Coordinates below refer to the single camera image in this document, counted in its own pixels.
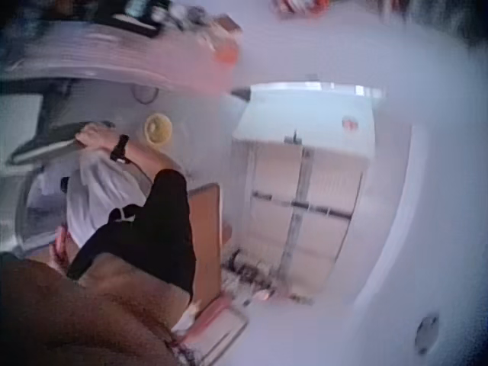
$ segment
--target white cloth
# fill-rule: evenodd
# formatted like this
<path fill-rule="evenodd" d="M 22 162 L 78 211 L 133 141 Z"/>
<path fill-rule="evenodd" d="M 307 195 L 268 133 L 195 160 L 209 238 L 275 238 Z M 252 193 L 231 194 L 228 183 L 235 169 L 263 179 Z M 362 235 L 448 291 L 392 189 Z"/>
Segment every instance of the white cloth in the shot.
<path fill-rule="evenodd" d="M 107 223 L 114 208 L 143 206 L 146 196 L 137 180 L 103 151 L 84 150 L 79 170 L 69 178 L 66 205 L 68 231 L 81 248 L 94 232 Z"/>

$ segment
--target wristwatch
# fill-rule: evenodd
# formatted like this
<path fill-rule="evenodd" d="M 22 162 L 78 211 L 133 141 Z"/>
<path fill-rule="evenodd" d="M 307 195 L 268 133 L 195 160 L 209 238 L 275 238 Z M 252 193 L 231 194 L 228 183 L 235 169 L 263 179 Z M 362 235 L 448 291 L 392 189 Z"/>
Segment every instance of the wristwatch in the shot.
<path fill-rule="evenodd" d="M 110 159 L 115 162 L 122 162 L 124 164 L 129 164 L 130 160 L 125 157 L 125 146 L 129 141 L 128 135 L 120 135 L 119 142 L 115 145 L 114 149 L 110 153 Z"/>

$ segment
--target man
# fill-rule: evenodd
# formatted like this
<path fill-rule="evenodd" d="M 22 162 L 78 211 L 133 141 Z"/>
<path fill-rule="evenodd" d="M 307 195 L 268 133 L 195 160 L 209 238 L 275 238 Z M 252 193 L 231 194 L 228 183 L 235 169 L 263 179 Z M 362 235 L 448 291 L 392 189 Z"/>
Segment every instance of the man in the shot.
<path fill-rule="evenodd" d="M 178 364 L 169 329 L 195 273 L 185 179 L 168 157 L 106 127 L 88 125 L 76 138 L 137 165 L 151 192 L 142 207 L 112 210 L 72 263 L 62 230 L 55 271 L 2 256 L 2 364 Z"/>

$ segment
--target yellow bowl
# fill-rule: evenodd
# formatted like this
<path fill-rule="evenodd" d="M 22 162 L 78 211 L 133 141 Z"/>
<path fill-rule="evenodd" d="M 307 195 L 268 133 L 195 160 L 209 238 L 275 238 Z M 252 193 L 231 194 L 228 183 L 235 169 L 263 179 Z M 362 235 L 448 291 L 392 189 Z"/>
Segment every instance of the yellow bowl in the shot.
<path fill-rule="evenodd" d="M 166 144 L 172 136 L 173 126 L 167 116 L 154 113 L 144 124 L 144 136 L 149 145 L 159 148 Z"/>

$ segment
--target hand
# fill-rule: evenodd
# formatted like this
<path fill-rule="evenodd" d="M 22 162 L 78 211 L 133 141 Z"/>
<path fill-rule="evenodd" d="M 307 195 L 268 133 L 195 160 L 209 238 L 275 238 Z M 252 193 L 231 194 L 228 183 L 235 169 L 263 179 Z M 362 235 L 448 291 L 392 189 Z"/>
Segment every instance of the hand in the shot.
<path fill-rule="evenodd" d="M 65 275 L 68 272 L 69 258 L 66 250 L 66 237 L 68 230 L 64 226 L 59 226 L 56 230 L 54 244 L 49 246 L 50 260 L 47 263 L 53 270 Z"/>
<path fill-rule="evenodd" d="M 76 139 L 89 149 L 113 150 L 119 140 L 115 130 L 100 124 L 87 124 L 76 134 Z"/>

